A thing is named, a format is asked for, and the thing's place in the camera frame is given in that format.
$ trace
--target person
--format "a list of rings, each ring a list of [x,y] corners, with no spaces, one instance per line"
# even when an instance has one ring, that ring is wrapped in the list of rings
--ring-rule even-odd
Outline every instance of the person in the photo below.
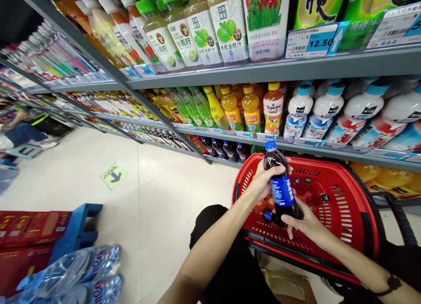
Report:
[[[252,182],[229,209],[213,205],[199,214],[191,234],[191,250],[159,303],[279,303],[247,246],[242,226],[257,202],[269,194],[269,179],[284,171],[283,166],[265,171],[262,160]],[[293,228],[299,229],[341,261],[384,304],[421,303],[418,291],[338,239],[304,202],[296,200],[303,220],[281,217],[291,240]]]

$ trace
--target shopping basket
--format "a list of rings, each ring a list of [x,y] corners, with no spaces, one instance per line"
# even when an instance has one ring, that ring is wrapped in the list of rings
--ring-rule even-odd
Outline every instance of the shopping basket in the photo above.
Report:
[[[241,167],[235,180],[232,204],[246,190],[263,158],[263,154],[254,153]],[[385,241],[385,231],[373,196],[382,195],[396,217],[405,244],[417,244],[404,211],[391,194],[368,192],[345,164],[305,157],[289,158],[294,168],[290,180],[297,196],[338,238],[376,261]],[[294,239],[290,240],[286,228],[265,223],[256,209],[243,228],[246,240],[254,249],[339,283],[361,284],[336,258],[302,232],[295,230]]]

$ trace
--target black basket handle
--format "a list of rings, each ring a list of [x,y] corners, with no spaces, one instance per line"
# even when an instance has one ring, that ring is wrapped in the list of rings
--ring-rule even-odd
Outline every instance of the black basket handle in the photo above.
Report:
[[[393,215],[395,215],[404,244],[406,246],[418,246],[417,239],[415,238],[414,232],[411,228],[411,225],[409,224],[407,215],[403,211],[402,206],[396,197],[389,192],[376,192],[370,193],[369,195],[373,200],[374,196],[382,196],[386,199],[390,209],[393,212]]]

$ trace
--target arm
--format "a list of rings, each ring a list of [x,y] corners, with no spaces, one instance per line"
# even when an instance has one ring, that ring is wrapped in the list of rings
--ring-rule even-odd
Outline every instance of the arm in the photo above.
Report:
[[[342,262],[371,292],[381,293],[389,289],[387,282],[390,273],[387,270],[333,235],[300,199],[297,199],[297,203],[304,213],[302,221],[288,215],[281,217],[288,224],[288,234],[291,240],[293,239],[292,228],[296,227],[320,248]],[[421,294],[404,281],[400,280],[400,282],[401,287],[379,297],[379,300],[385,304],[421,303]]]

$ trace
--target blue stool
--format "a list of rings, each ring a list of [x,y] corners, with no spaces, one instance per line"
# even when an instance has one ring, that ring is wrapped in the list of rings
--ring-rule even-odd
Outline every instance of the blue stool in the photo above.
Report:
[[[16,157],[24,158],[26,160],[32,160],[35,158],[35,156],[38,156],[43,151],[44,149],[39,146],[23,143],[18,147],[7,150],[6,153]]]

